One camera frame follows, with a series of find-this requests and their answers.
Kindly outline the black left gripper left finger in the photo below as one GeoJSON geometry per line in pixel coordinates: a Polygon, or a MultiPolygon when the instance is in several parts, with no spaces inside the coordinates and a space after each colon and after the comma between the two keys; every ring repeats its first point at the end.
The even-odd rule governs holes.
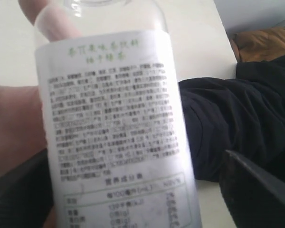
{"type": "Polygon", "coordinates": [[[0,176],[0,228],[41,228],[53,208],[46,149],[0,176]]]}

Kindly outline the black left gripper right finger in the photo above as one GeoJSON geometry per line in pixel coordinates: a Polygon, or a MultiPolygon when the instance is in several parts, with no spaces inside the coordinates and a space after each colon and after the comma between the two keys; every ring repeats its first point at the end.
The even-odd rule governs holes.
{"type": "Polygon", "coordinates": [[[235,151],[226,150],[219,187],[238,228],[285,228],[285,183],[235,151]]]}

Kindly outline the person's open bare hand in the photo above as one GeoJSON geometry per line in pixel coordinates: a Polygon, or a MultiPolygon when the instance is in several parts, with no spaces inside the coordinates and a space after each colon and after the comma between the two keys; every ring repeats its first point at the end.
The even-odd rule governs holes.
{"type": "Polygon", "coordinates": [[[46,146],[38,88],[0,85],[0,176],[46,146]]]}

